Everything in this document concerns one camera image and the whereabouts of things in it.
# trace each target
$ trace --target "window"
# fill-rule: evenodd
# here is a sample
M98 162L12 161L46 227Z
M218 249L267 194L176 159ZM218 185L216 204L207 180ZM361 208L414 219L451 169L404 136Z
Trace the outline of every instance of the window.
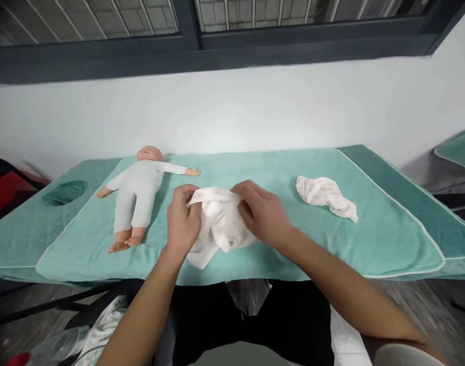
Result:
M0 0L0 84L431 55L465 0Z

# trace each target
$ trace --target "hand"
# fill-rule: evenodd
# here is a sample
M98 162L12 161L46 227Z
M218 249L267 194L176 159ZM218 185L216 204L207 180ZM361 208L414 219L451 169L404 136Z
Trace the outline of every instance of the hand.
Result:
M202 202L187 209L187 202L197 189L194 185L177 187L168 206L167 246L175 255L183 256L183 260L197 240L202 225Z
M231 191L243 198L239 213L256 238L276 249L288 244L294 228L277 195L250 180L236 184Z
M202 172L199 169L189 169L185 170L185 174L189 176L197 176L200 175Z
M98 198L104 198L107 197L109 194L111 194L113 191L108 189L107 187L103 187L100 192L97 193Z

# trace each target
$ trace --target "fingers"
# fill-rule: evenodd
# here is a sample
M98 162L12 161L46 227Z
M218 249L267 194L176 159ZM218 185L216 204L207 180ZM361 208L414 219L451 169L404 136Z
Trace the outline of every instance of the fingers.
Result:
M242 219L244 220L244 223L246 224L246 227L248 229L251 229L253 224L254 224L254 217L253 213L251 211L251 208L248 206L246 201L241 201L239 205L237 206L237 209L239 210L239 214L241 215Z
M173 193L173 202L185 205L197 189L199 189L197 186L191 184L176 187Z
M231 191L239 194L251 208L257 207L262 199L271 195L270 192L261 188L252 180L245 180L244 182L236 184Z
M194 203L190 206L190 213L188 214L189 220L202 219L202 202Z

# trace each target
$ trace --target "baby doll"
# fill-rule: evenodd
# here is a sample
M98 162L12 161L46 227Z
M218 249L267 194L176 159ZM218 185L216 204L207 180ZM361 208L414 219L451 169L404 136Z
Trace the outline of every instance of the baby doll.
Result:
M137 160L137 163L112 179L97 193L98 197L104 198L113 191L119 190L115 204L115 243L109 248L109 253L141 244L151 221L154 196L161 187L165 172L200 175L198 169L163 162L163 154L154 146L140 149L137 152Z

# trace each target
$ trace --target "doll foot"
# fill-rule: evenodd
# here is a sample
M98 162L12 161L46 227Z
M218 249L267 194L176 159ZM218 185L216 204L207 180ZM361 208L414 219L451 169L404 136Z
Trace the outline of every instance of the doll foot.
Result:
M142 236L133 236L130 239L126 240L126 245L130 247L137 247L142 242Z
M110 248L109 253L116 253L129 249L129 246L123 241L116 241Z

